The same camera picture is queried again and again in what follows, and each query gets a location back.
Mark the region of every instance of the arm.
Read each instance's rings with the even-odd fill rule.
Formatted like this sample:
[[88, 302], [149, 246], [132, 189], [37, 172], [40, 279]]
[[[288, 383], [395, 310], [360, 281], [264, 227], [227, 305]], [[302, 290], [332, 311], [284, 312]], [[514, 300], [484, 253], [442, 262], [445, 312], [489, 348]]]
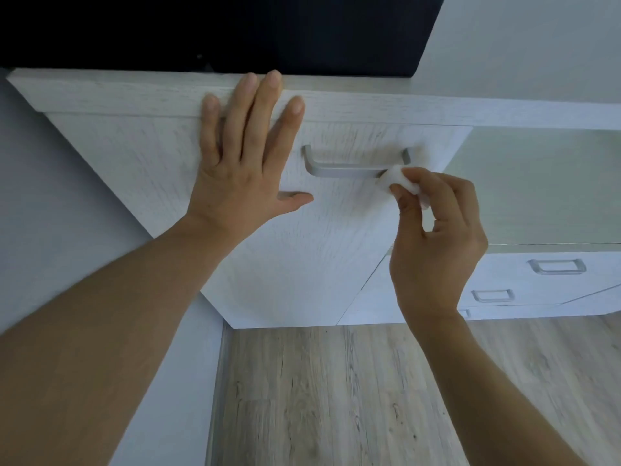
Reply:
[[405, 169], [429, 196], [435, 225], [424, 232], [417, 197], [393, 185], [401, 212], [391, 257], [397, 300], [438, 383], [472, 466], [584, 466], [545, 418], [478, 346], [457, 302], [487, 249], [469, 181]]
[[304, 102], [270, 133], [276, 72], [245, 76], [217, 144], [214, 96], [203, 102], [199, 168], [187, 214], [0, 337], [0, 463], [105, 465], [215, 267], [264, 222], [312, 201], [278, 199]]

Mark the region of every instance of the metal handle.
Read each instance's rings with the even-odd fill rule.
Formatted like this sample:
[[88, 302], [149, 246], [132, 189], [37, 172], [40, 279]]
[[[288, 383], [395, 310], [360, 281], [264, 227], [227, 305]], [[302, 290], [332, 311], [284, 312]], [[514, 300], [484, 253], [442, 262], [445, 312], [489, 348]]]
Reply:
[[[382, 173], [392, 167], [392, 165], [367, 166], [317, 162], [312, 156], [310, 145], [302, 147], [302, 155], [304, 156], [306, 171], [321, 178], [379, 178]], [[412, 163], [408, 148], [401, 153], [401, 157], [404, 165]]]
[[[545, 270], [541, 264], [546, 263], [573, 263], [576, 268], [573, 270]], [[528, 264], [536, 274], [582, 274], [586, 272], [586, 265], [580, 258], [575, 260], [529, 260]]]
[[[480, 303], [508, 303], [509, 301], [514, 301], [516, 295], [513, 293], [511, 289], [498, 289], [496, 291], [471, 291], [472, 296]], [[507, 293], [507, 297], [495, 297], [492, 299], [488, 299], [485, 297], [481, 297], [483, 293]]]

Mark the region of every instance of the wooden floor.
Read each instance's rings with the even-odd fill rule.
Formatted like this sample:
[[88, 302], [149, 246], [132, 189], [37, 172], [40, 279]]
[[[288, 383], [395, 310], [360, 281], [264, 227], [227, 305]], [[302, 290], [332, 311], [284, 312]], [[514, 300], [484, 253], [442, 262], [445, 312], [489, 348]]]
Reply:
[[[477, 340], [590, 465], [621, 465], [621, 313], [478, 321]], [[220, 465], [466, 465], [405, 325], [236, 330]]]

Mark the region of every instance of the white cotton pad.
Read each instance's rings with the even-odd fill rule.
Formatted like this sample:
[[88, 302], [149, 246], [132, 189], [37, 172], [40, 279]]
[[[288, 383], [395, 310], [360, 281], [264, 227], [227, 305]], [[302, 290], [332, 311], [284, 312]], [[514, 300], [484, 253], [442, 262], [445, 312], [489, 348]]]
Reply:
[[390, 167], [377, 179], [375, 184], [389, 194], [391, 192], [390, 186], [392, 184], [400, 184], [410, 193], [417, 194], [419, 196], [420, 206], [423, 209], [428, 209], [429, 198], [426, 195], [421, 194], [420, 187], [416, 183], [412, 183], [403, 175], [403, 167], [403, 165], [394, 165]]

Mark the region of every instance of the finger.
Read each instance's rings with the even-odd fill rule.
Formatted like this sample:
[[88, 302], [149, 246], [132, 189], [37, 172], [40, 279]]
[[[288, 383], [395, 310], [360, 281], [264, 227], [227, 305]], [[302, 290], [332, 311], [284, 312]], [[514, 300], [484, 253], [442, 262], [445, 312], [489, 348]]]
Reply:
[[315, 198], [310, 193], [296, 193], [293, 196], [278, 199], [276, 201], [274, 216], [280, 216], [281, 214], [297, 211], [304, 204], [313, 202], [314, 199]]
[[404, 168], [403, 175], [413, 183], [418, 183], [422, 192], [427, 195], [436, 220], [465, 226], [460, 205], [448, 183], [426, 168]]
[[421, 239], [423, 232], [423, 211], [418, 196], [399, 184], [392, 184], [390, 191], [399, 206], [398, 239]]
[[299, 96], [293, 97], [270, 133], [263, 164], [265, 173], [277, 176], [283, 173], [303, 118], [304, 100]]
[[220, 121], [220, 101], [213, 94], [208, 94], [202, 100], [201, 136], [199, 146], [203, 162], [207, 166], [216, 166], [220, 162], [217, 131]]
[[227, 120], [222, 132], [222, 162], [229, 165], [239, 163], [244, 142], [244, 128], [248, 111], [252, 107], [258, 87], [258, 78], [248, 73], [240, 80], [229, 101]]
[[283, 76], [272, 70], [261, 81], [256, 90], [248, 124], [244, 131], [242, 164], [258, 171], [263, 169], [263, 152], [268, 137], [272, 111], [283, 90]]
[[445, 173], [437, 173], [436, 175], [453, 189], [466, 224], [469, 226], [480, 224], [479, 200], [477, 199], [473, 183], [467, 179], [458, 178]]

